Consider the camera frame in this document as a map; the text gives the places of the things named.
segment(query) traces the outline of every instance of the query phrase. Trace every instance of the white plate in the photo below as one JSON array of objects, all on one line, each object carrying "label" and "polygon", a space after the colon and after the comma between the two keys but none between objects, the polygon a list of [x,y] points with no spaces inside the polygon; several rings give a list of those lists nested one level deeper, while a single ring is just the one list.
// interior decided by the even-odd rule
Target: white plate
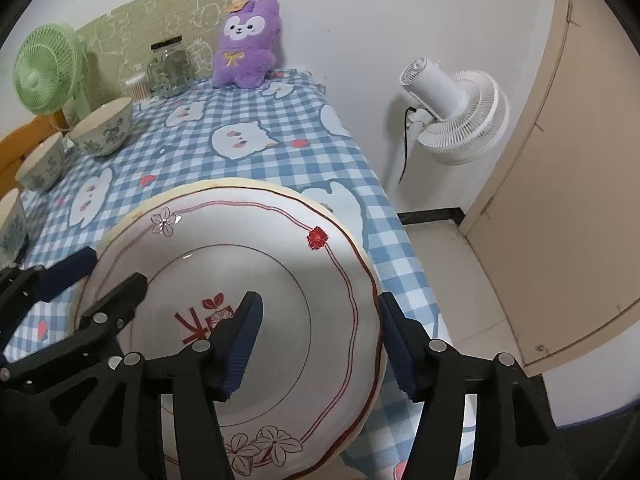
[{"label": "white plate", "polygon": [[[236,478],[311,472],[357,435],[385,369],[375,273],[346,229],[284,187],[228,178],[143,203],[98,248],[79,315],[132,272],[149,280],[124,352],[178,352],[234,310],[248,290],[264,319],[244,380],[216,411]],[[170,396],[164,449],[177,459]]]}]

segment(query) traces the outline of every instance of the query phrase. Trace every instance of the door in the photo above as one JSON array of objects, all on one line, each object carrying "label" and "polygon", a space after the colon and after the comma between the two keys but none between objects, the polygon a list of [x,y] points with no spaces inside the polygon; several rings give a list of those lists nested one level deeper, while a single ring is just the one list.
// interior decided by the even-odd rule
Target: door
[{"label": "door", "polygon": [[640,298],[640,56],[603,0],[573,0],[542,111],[467,238],[526,365]]}]

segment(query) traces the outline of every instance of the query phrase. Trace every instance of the glass jar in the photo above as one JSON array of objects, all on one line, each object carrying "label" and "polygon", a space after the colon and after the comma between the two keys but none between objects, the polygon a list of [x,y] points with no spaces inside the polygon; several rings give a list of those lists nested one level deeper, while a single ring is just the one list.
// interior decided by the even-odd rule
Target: glass jar
[{"label": "glass jar", "polygon": [[149,88],[160,97],[173,97],[191,86],[195,77],[182,36],[151,45],[154,58],[146,67]]}]

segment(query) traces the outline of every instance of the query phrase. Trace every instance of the black jar lid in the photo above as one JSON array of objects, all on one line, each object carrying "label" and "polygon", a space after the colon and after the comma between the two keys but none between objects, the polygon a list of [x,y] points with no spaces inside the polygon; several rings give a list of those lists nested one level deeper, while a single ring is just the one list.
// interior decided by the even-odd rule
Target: black jar lid
[{"label": "black jar lid", "polygon": [[182,41],[182,36],[175,36],[173,38],[169,38],[168,40],[159,41],[158,43],[154,43],[151,45],[151,50],[158,50],[164,46],[169,46],[175,43],[180,43]]}]

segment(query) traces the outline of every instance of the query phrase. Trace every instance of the orange tag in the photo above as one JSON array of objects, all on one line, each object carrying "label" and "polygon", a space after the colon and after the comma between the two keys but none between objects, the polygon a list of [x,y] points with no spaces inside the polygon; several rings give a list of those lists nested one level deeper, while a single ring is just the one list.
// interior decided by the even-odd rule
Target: orange tag
[{"label": "orange tag", "polygon": [[249,0],[235,1],[225,9],[225,12],[236,12],[237,10],[242,9],[248,2]]}]

